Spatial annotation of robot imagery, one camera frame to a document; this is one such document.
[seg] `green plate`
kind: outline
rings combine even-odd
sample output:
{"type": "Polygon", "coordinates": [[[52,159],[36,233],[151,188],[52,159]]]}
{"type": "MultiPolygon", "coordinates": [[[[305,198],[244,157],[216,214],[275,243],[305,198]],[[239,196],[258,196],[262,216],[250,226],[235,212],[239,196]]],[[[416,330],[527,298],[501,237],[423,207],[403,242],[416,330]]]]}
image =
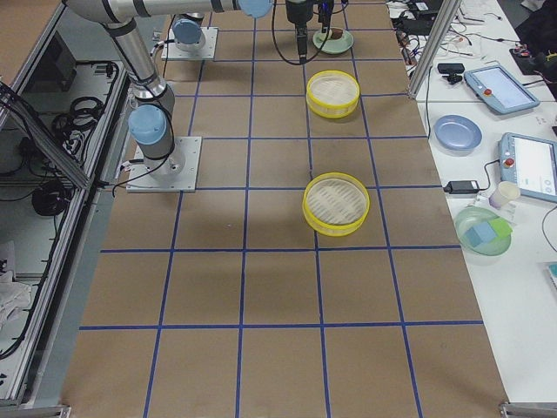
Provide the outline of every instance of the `green plate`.
{"type": "MultiPolygon", "coordinates": [[[[323,43],[323,41],[319,39],[320,33],[321,32],[318,30],[313,34],[313,44],[316,48],[320,48],[321,44],[323,43]]],[[[348,51],[350,48],[352,48],[352,45],[354,45],[354,37],[352,36],[352,33],[350,33],[348,30],[343,29],[342,37],[340,37],[339,39],[327,39],[327,42],[325,42],[322,51],[325,54],[338,55],[348,51]]]]}
{"type": "Polygon", "coordinates": [[[466,209],[463,209],[462,212],[460,212],[454,219],[454,227],[456,229],[456,234],[459,237],[460,244],[462,244],[463,247],[482,255],[494,256],[503,254],[506,250],[508,250],[508,247],[511,246],[510,235],[504,239],[479,244],[478,246],[472,246],[465,235],[466,231],[468,231],[471,227],[487,220],[497,219],[498,217],[499,216],[495,213],[481,207],[469,206],[466,209]]]}

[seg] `tablet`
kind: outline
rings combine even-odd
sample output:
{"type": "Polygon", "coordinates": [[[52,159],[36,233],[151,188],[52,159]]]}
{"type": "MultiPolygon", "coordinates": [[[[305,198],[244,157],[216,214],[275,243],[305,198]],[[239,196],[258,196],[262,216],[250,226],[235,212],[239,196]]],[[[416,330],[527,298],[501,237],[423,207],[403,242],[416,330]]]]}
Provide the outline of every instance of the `tablet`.
{"type": "Polygon", "coordinates": [[[501,178],[523,196],[557,202],[557,143],[507,132],[499,142],[501,178]]]}
{"type": "Polygon", "coordinates": [[[540,104],[526,87],[500,65],[465,71],[466,84],[500,114],[531,109],[540,104]]]}

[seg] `yellow bowl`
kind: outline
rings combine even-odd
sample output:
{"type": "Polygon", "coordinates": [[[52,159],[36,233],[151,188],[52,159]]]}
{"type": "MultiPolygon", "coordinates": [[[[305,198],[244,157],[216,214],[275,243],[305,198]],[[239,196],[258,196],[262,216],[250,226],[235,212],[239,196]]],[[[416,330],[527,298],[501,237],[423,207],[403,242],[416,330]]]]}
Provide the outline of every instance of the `yellow bowl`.
{"type": "Polygon", "coordinates": [[[305,101],[323,118],[343,118],[358,106],[359,84],[343,71],[327,70],[307,82],[305,101]]]}
{"type": "Polygon", "coordinates": [[[305,188],[302,211],[305,221],[318,233],[344,237],[366,220],[369,193],[356,178],[342,172],[328,172],[305,188]]]}

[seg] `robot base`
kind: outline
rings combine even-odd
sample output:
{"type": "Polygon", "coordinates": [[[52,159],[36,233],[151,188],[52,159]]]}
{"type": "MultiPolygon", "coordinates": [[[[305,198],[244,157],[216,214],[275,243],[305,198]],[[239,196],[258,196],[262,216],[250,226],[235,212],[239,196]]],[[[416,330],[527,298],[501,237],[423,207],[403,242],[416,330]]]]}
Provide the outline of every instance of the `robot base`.
{"type": "MultiPolygon", "coordinates": [[[[147,174],[140,179],[132,180],[127,184],[128,192],[195,192],[198,179],[199,156],[201,155],[201,137],[175,137],[175,152],[185,155],[185,166],[176,175],[153,176],[147,174]]],[[[134,158],[143,158],[143,153],[136,149],[134,158]]],[[[145,173],[143,164],[133,165],[130,170],[130,179],[145,173]]]]}
{"type": "MultiPolygon", "coordinates": [[[[205,45],[201,48],[194,51],[182,51],[175,44],[166,44],[161,58],[168,61],[201,61],[215,58],[218,28],[201,28],[201,30],[205,35],[205,45]]],[[[172,29],[168,38],[174,39],[172,29]]]]}

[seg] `blue bowl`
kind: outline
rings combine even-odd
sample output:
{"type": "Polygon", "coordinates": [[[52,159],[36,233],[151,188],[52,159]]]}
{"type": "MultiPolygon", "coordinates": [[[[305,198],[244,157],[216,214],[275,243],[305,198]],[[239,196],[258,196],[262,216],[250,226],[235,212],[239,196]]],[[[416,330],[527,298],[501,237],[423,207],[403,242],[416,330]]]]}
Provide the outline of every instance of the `blue bowl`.
{"type": "Polygon", "coordinates": [[[433,129],[439,142],[452,151],[470,152],[481,142],[480,128],[462,116],[446,115],[439,118],[433,129]]]}

